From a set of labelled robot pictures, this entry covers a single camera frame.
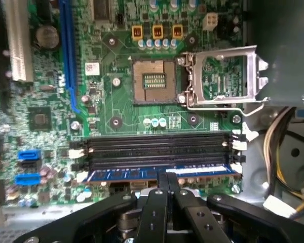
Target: mounting screw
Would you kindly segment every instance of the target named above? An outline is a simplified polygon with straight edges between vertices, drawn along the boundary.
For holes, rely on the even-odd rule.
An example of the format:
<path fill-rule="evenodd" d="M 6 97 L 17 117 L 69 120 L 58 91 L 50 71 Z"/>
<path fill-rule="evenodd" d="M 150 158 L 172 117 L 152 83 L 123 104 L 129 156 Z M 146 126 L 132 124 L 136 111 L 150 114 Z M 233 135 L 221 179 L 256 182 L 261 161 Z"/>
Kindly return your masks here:
<path fill-rule="evenodd" d="M 186 102 L 185 95 L 178 95 L 177 99 L 179 104 L 184 104 Z"/>
<path fill-rule="evenodd" d="M 185 196 L 185 195 L 188 194 L 188 192 L 187 192 L 186 190 L 181 190 L 181 191 L 180 191 L 180 194 L 183 195 L 183 196 Z"/>
<path fill-rule="evenodd" d="M 163 191 L 161 191 L 161 190 L 157 190 L 157 191 L 155 191 L 155 194 L 157 194 L 157 195 L 161 195 L 161 194 L 163 194 Z"/>
<path fill-rule="evenodd" d="M 134 242 L 134 238 L 128 238 L 124 241 L 124 243 L 133 243 Z"/>
<path fill-rule="evenodd" d="M 115 45 L 115 39 L 110 38 L 110 39 L 109 39 L 109 44 L 110 44 L 111 46 Z"/>
<path fill-rule="evenodd" d="M 215 195 L 213 198 L 214 198 L 216 201 L 221 201 L 221 200 L 222 200 L 222 197 L 219 196 L 219 195 Z"/>
<path fill-rule="evenodd" d="M 130 195 L 125 195 L 125 196 L 123 196 L 123 200 L 129 200 L 129 199 L 131 199 L 132 197 L 130 196 Z"/>
<path fill-rule="evenodd" d="M 177 58 L 178 65 L 183 66 L 185 64 L 185 62 L 186 62 L 186 60 L 184 57 Z"/>
<path fill-rule="evenodd" d="M 39 242 L 40 242 L 40 239 L 38 239 L 37 237 L 31 237 L 24 241 L 24 243 L 39 243 Z"/>
<path fill-rule="evenodd" d="M 231 188 L 233 193 L 239 194 L 241 192 L 241 188 L 238 185 L 233 185 Z"/>
<path fill-rule="evenodd" d="M 241 117 L 239 115 L 235 115 L 233 116 L 232 118 L 232 122 L 235 123 L 235 124 L 239 124 L 241 122 Z"/>

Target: metal screw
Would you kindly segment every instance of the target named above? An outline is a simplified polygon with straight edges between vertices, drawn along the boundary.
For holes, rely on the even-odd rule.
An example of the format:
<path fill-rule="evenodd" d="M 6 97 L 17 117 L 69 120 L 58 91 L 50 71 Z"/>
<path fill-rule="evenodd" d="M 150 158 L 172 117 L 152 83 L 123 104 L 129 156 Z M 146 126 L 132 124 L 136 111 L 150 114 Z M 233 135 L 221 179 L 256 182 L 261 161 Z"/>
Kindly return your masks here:
<path fill-rule="evenodd" d="M 130 196 L 130 195 L 125 195 L 125 196 L 123 196 L 123 200 L 129 200 L 129 199 L 131 199 L 132 197 Z"/>
<path fill-rule="evenodd" d="M 155 194 L 157 194 L 157 195 L 161 195 L 161 194 L 163 194 L 163 191 L 161 191 L 161 190 L 157 190 L 157 191 L 155 191 Z"/>
<path fill-rule="evenodd" d="M 185 60 L 184 57 L 180 57 L 180 58 L 177 59 L 177 63 L 178 63 L 178 65 L 180 65 L 180 66 L 184 65 L 185 62 L 186 62 L 186 60 Z"/>
<path fill-rule="evenodd" d="M 186 102 L 186 97 L 184 95 L 179 95 L 178 96 L 178 102 L 180 104 L 184 104 Z"/>
<path fill-rule="evenodd" d="M 181 191 L 180 191 L 180 194 L 183 195 L 183 196 L 185 196 L 185 195 L 188 194 L 188 192 L 187 192 L 186 190 L 181 190 Z"/>
<path fill-rule="evenodd" d="M 232 118 L 232 122 L 235 124 L 239 124 L 242 121 L 241 117 L 239 115 L 235 115 Z"/>
<path fill-rule="evenodd" d="M 133 243 L 134 242 L 134 238 L 128 238 L 124 241 L 124 243 Z"/>
<path fill-rule="evenodd" d="M 232 192 L 239 194 L 241 192 L 241 188 L 238 185 L 233 185 L 232 186 Z"/>
<path fill-rule="evenodd" d="M 214 198 L 216 201 L 221 201 L 221 200 L 222 200 L 222 197 L 219 196 L 219 195 L 215 195 L 213 198 Z"/>
<path fill-rule="evenodd" d="M 110 38 L 110 39 L 109 39 L 109 44 L 111 44 L 112 46 L 115 45 L 115 39 Z"/>
<path fill-rule="evenodd" d="M 31 237 L 24 241 L 24 243 L 39 243 L 39 242 L 40 242 L 40 239 L 38 239 L 37 237 Z"/>
<path fill-rule="evenodd" d="M 77 120 L 74 120 L 71 123 L 71 129 L 72 130 L 79 130 L 80 129 L 80 123 Z"/>

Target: white connector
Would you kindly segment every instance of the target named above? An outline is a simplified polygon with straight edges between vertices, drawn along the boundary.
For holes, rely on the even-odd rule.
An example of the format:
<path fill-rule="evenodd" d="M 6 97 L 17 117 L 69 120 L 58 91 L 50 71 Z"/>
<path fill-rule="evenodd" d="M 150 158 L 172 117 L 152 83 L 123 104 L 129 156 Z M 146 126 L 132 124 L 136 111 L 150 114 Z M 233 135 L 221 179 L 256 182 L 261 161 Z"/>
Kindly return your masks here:
<path fill-rule="evenodd" d="M 218 14 L 208 13 L 203 19 L 203 30 L 213 31 L 218 24 Z"/>
<path fill-rule="evenodd" d="M 34 82 L 32 66 L 28 0 L 5 0 L 12 79 Z"/>

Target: label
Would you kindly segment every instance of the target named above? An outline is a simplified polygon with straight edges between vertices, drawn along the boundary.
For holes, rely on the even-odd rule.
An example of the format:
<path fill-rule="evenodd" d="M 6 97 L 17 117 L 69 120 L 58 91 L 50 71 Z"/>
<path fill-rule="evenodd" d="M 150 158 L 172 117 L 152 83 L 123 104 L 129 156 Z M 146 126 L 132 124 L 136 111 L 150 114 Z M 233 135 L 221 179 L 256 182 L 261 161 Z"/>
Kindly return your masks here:
<path fill-rule="evenodd" d="M 86 62 L 85 69 L 86 76 L 100 75 L 100 66 L 98 62 Z"/>

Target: pcie slot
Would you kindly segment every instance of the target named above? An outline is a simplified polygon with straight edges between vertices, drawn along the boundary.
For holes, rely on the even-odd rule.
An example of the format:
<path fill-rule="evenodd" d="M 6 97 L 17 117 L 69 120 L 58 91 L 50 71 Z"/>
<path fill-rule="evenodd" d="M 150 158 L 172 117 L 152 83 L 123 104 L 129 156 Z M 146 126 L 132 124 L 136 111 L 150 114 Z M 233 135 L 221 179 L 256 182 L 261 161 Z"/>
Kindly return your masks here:
<path fill-rule="evenodd" d="M 77 109 L 77 65 L 75 61 L 74 24 L 71 0 L 59 1 L 61 42 L 63 50 L 65 86 L 70 93 L 71 108 L 75 113 Z"/>
<path fill-rule="evenodd" d="M 28 0 L 5 0 L 12 79 L 34 82 L 32 66 Z"/>
<path fill-rule="evenodd" d="M 123 167 L 144 167 L 144 166 L 172 166 L 192 164 L 227 164 L 229 156 L 221 152 L 202 154 L 177 154 L 143 157 L 114 157 L 114 158 L 93 158 L 90 160 L 90 171 L 101 168 L 123 168 Z"/>

